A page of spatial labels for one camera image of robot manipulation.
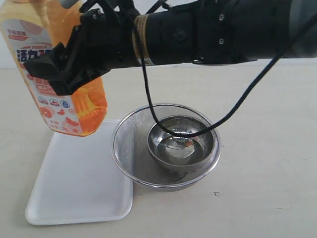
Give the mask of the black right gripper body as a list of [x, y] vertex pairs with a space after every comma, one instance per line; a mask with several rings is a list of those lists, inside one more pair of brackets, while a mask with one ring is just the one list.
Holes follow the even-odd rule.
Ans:
[[79, 9], [63, 54], [62, 79], [90, 82], [112, 69], [138, 66], [132, 20], [139, 12], [132, 0], [87, 0]]

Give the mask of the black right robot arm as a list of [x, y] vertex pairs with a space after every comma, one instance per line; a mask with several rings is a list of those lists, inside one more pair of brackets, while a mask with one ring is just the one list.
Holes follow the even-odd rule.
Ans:
[[28, 73], [49, 82], [58, 95], [77, 89], [112, 69], [194, 63], [237, 64], [270, 59], [314, 58], [317, 28], [287, 43], [317, 14], [314, 0], [197, 0], [140, 14], [131, 0], [89, 0], [80, 7], [66, 45], [31, 55]]

